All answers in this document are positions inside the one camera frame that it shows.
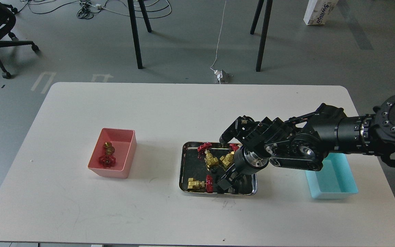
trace white cable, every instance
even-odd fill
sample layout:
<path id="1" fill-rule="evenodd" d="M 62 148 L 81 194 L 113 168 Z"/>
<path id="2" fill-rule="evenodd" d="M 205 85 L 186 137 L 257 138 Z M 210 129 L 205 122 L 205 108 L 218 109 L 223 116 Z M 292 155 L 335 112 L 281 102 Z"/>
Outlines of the white cable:
<path id="1" fill-rule="evenodd" d="M 225 7 L 226 7 L 226 0 L 225 0 L 225 5 L 224 5 L 224 12 L 222 13 L 222 23 L 220 24 L 219 38 L 217 39 L 216 58 L 214 59 L 213 64 L 210 66 L 210 69 L 213 70 L 214 72 L 216 72 L 216 71 L 213 69 L 213 66 L 217 60 L 217 50 L 219 49 L 220 34 L 222 33 L 222 26 L 224 25 Z"/>
<path id="2" fill-rule="evenodd" d="M 149 5 L 147 5 L 146 7 L 150 7 L 150 6 L 153 6 L 153 5 L 155 5 L 155 3 L 158 3 L 159 2 L 159 0 L 156 0 L 154 3 L 151 3 L 151 4 L 149 4 Z"/>
<path id="3" fill-rule="evenodd" d="M 33 2 L 33 1 L 31 1 L 31 0 L 28 0 L 28 1 L 20 1 L 21 3 L 23 3 L 23 4 L 25 4 L 25 5 L 41 5 L 41 4 L 45 4 L 45 3 L 52 3 L 52 2 L 55 2 L 56 0 L 51 0 L 51 1 L 48 1 L 48 2 L 41 2 L 41 3 L 30 3 L 30 2 Z"/>
<path id="4" fill-rule="evenodd" d="M 170 8 L 169 14 L 171 14 L 171 5 L 170 5 L 170 2 L 169 2 L 169 0 L 166 0 L 166 2 L 167 2 L 167 4 L 169 5 L 169 8 Z M 91 6 L 93 6 L 93 7 L 96 7 L 96 6 L 94 6 L 94 5 L 92 5 L 92 4 L 89 4 L 89 3 L 87 3 L 87 2 L 83 2 L 83 3 L 86 3 L 86 4 L 88 4 L 88 5 L 91 5 Z M 104 9 L 104 10 L 110 11 L 110 12 L 115 13 L 115 14 L 120 14 L 120 15 L 123 15 L 123 16 L 130 17 L 130 15 L 122 14 L 122 13 L 119 13 L 119 12 L 115 12 L 115 11 L 112 11 L 112 10 L 107 9 L 107 8 L 105 8 L 105 7 L 101 7 L 101 9 L 102 9 L 102 10 Z M 169 14 L 166 14 L 166 15 L 160 16 L 160 17 L 149 17 L 149 19 L 158 19 L 158 18 L 166 17 L 166 16 L 168 16 Z"/>
<path id="5" fill-rule="evenodd" d="M 116 13 L 116 14 L 120 14 L 120 15 L 124 15 L 124 16 L 129 16 L 129 17 L 130 17 L 130 15 L 127 15 L 127 14 L 122 14 L 122 13 L 119 13 L 119 12 L 115 12 L 115 11 L 112 11 L 112 10 L 110 10 L 110 9 L 107 9 L 107 8 L 104 8 L 104 7 L 101 7 L 101 9 L 104 9 L 104 10 L 110 11 L 110 12 L 112 12 L 112 13 Z"/>

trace brass fitting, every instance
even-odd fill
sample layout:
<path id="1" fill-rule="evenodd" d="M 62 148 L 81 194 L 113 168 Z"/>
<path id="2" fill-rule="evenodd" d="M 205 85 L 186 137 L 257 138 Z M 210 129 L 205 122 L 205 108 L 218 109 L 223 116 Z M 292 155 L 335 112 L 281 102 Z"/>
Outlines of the brass fitting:
<path id="1" fill-rule="evenodd" d="M 112 146 L 111 142 L 105 142 L 103 147 L 106 148 L 105 155 L 111 156 L 113 153 L 115 153 L 115 148 Z"/>
<path id="2" fill-rule="evenodd" d="M 207 164 L 207 169 L 210 170 L 212 167 L 215 167 L 219 164 L 219 159 L 214 157 L 210 150 L 205 150 L 205 164 Z"/>
<path id="3" fill-rule="evenodd" d="M 231 151 L 227 153 L 227 155 L 222 156 L 220 160 L 222 162 L 222 167 L 224 168 L 224 170 L 227 170 L 232 165 L 232 161 L 234 160 L 234 151 Z"/>
<path id="4" fill-rule="evenodd" d="M 205 187 L 205 181 L 198 181 L 195 178 L 188 178 L 188 191 L 201 190 Z"/>

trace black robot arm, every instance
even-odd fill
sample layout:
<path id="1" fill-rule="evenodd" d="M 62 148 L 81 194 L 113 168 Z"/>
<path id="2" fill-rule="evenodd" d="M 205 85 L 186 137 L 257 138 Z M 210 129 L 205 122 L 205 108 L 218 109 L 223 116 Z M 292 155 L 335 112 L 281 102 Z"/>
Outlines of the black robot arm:
<path id="1" fill-rule="evenodd" d="M 285 122 L 238 117 L 219 141 L 226 144 L 235 138 L 243 146 L 235 152 L 234 164 L 218 185 L 228 189 L 240 176 L 252 175 L 269 163 L 319 171 L 329 153 L 380 156 L 395 167 L 390 158 L 395 153 L 395 95 L 373 110 L 374 114 L 347 117 L 343 108 L 322 103 L 316 111 Z"/>

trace chair base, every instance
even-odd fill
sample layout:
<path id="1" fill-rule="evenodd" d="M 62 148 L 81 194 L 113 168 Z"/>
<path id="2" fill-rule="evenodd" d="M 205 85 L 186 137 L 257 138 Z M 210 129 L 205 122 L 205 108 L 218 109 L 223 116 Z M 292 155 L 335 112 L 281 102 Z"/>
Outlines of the chair base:
<path id="1" fill-rule="evenodd" d="M 32 50 L 34 52 L 37 52 L 39 50 L 39 47 L 36 44 L 34 44 L 33 41 L 29 41 L 29 40 L 28 41 L 17 41 L 17 37 L 14 35 L 14 33 L 11 33 L 11 32 L 9 33 L 9 37 L 12 39 L 12 41 L 0 41 L 0 48 L 15 47 L 15 46 L 21 46 L 21 45 L 31 45 Z M 11 74 L 9 72 L 7 72 L 1 59 L 0 59 L 0 68 L 3 71 L 2 77 L 5 79 L 10 79 Z"/>

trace cable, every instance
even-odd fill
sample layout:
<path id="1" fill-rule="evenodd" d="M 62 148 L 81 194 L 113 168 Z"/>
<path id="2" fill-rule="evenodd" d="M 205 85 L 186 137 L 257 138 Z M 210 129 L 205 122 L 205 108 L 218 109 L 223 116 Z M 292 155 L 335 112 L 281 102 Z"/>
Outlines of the cable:
<path id="1" fill-rule="evenodd" d="M 217 50 L 219 49 L 220 34 L 222 33 L 222 26 L 224 26 L 225 7 L 226 7 L 226 0 L 225 0 L 225 5 L 224 5 L 224 12 L 222 13 L 222 23 L 220 24 L 219 38 L 217 39 L 216 58 L 214 59 L 213 64 L 210 66 L 210 69 L 213 70 L 215 73 L 216 73 L 216 70 L 213 69 L 213 66 L 214 66 L 214 64 L 216 63 L 216 60 L 217 60 Z"/>
<path id="2" fill-rule="evenodd" d="M 21 12 L 23 9 L 25 9 L 25 7 L 27 7 L 27 5 L 24 5 L 24 6 L 22 7 L 22 9 L 21 9 L 20 11 L 18 11 L 17 13 Z"/>
<path id="3" fill-rule="evenodd" d="M 159 0 L 156 0 L 154 3 L 152 3 L 152 4 L 149 4 L 149 5 L 144 5 L 145 7 L 150 7 L 150 6 L 153 6 L 153 5 L 155 5 L 155 3 L 158 3 L 159 2 Z"/>
<path id="4" fill-rule="evenodd" d="M 55 11 L 55 10 L 58 9 L 58 8 L 61 8 L 61 7 L 65 6 L 65 5 L 68 5 L 68 4 L 71 4 L 71 3 L 75 3 L 75 2 L 79 2 L 79 0 L 76 0 L 76 1 L 73 1 L 73 2 L 69 2 L 69 3 L 65 3 L 65 4 L 63 4 L 63 5 L 61 5 L 61 6 L 57 7 L 57 8 L 55 8 L 55 9 L 53 9 L 53 10 L 51 10 L 51 11 L 44 12 L 44 13 L 36 13 L 36 12 L 33 12 L 32 9 L 30 8 L 30 4 L 28 4 L 28 8 L 30 9 L 30 11 L 31 11 L 33 14 L 48 14 L 48 13 L 51 13 L 51 12 Z"/>
<path id="5" fill-rule="evenodd" d="M 44 2 L 44 1 L 38 1 L 38 2 L 41 2 L 41 3 L 30 3 L 30 2 L 36 2 L 36 1 L 31 1 L 31 0 L 29 0 L 29 1 L 21 1 L 23 4 L 25 4 L 25 5 L 41 5 L 41 4 L 45 4 L 45 3 L 51 3 L 51 2 L 55 2 L 56 0 L 51 0 L 51 1 L 49 1 L 49 2 Z"/>
<path id="6" fill-rule="evenodd" d="M 127 14 L 122 14 L 122 13 L 119 13 L 119 12 L 112 11 L 112 10 L 110 10 L 110 9 L 108 9 L 108 8 L 105 8 L 106 4 L 108 4 L 109 1 L 110 1 L 110 0 L 107 0 L 107 1 L 105 2 L 105 5 L 104 5 L 103 7 L 101 7 L 101 10 L 104 9 L 104 10 L 107 10 L 107 11 L 112 12 L 112 13 L 115 13 L 115 14 L 119 14 L 119 15 L 123 15 L 123 16 L 129 17 L 129 15 L 127 15 Z M 121 2 L 121 3 L 127 8 L 127 5 L 126 5 L 124 2 L 122 2 L 121 0 L 117 0 L 117 1 Z M 159 9 L 159 10 L 156 10 L 156 11 L 147 11 L 147 12 L 157 12 L 157 11 L 161 11 L 161 10 L 166 9 L 166 8 L 170 8 L 170 11 L 169 11 L 168 14 L 165 14 L 165 15 L 163 15 L 163 16 L 158 16 L 158 17 L 149 17 L 149 19 L 159 19 L 159 18 L 163 18 L 163 17 L 169 16 L 169 15 L 171 14 L 171 12 L 172 12 L 172 9 L 171 9 L 171 5 L 170 5 L 169 0 L 166 0 L 166 3 L 167 3 L 167 6 L 164 7 L 164 8 L 162 8 L 162 9 Z"/>
<path id="7" fill-rule="evenodd" d="M 80 6 L 82 7 L 79 12 L 77 12 L 77 18 L 78 19 L 92 19 L 94 18 L 94 14 L 100 13 L 101 10 L 97 11 L 97 12 L 92 12 L 91 9 L 89 9 L 90 7 L 88 6 L 94 6 L 91 4 L 91 0 L 80 0 Z"/>

